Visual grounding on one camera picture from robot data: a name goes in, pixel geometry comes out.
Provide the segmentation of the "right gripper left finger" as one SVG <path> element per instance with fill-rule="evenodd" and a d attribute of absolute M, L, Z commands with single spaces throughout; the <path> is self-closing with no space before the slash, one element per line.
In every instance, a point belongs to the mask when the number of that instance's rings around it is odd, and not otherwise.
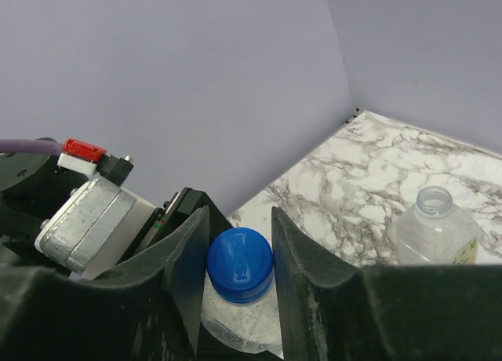
<path fill-rule="evenodd" d="M 193 360 L 209 211 L 94 280 L 1 270 L 4 360 Z"/>

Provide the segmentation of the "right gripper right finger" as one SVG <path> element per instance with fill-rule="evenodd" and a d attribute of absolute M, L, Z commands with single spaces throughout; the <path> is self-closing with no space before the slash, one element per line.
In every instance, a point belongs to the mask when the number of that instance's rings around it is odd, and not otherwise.
<path fill-rule="evenodd" d="M 498 265 L 356 268 L 271 211 L 287 360 L 498 360 Z"/>

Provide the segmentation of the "large clear juice bottle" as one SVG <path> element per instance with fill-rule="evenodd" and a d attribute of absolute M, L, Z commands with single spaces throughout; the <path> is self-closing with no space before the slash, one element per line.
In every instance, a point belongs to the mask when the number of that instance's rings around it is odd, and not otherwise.
<path fill-rule="evenodd" d="M 475 264 L 482 229 L 439 186 L 421 189 L 396 221 L 396 251 L 403 265 Z"/>

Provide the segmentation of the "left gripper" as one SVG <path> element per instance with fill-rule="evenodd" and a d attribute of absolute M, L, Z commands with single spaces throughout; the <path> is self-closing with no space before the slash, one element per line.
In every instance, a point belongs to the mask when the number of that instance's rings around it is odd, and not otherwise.
<path fill-rule="evenodd" d="M 183 188 L 163 207 L 156 207 L 142 225 L 132 243 L 122 255 L 119 263 L 130 259 L 146 250 L 180 227 L 197 209 L 206 206 L 209 209 L 209 242 L 220 233 L 231 229 L 231 223 L 204 192 L 193 188 Z"/>

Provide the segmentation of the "blue label bottle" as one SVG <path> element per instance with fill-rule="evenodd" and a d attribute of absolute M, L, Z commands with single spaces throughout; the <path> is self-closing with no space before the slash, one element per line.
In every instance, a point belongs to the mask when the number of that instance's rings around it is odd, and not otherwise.
<path fill-rule="evenodd" d="M 236 351 L 283 357 L 270 243 L 251 228 L 230 228 L 206 258 L 202 325 Z"/>

